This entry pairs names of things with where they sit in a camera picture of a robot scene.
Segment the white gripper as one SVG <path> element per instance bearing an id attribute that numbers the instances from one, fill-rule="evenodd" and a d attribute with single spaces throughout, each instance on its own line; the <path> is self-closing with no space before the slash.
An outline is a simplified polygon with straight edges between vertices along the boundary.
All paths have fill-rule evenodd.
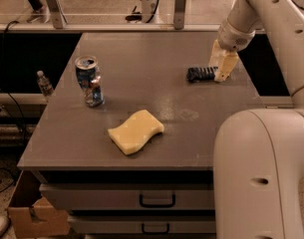
<path id="1" fill-rule="evenodd" d="M 236 52 L 245 49 L 254 35 L 254 31 L 241 32 L 227 20 L 222 21 L 218 29 L 217 40 L 213 42 L 208 62 L 210 67 L 217 67 L 214 78 L 216 82 L 222 83 L 229 77 L 239 60 Z"/>

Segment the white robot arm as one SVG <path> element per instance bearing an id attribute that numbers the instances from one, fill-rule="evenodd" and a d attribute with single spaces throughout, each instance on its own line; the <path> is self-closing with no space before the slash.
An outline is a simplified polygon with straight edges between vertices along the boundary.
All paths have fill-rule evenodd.
<path id="1" fill-rule="evenodd" d="M 290 108 L 229 117 L 214 144 L 217 239 L 304 239 L 299 182 L 304 178 L 304 15 L 291 0 L 237 0 L 211 57 L 221 65 L 263 28 L 288 89 Z"/>

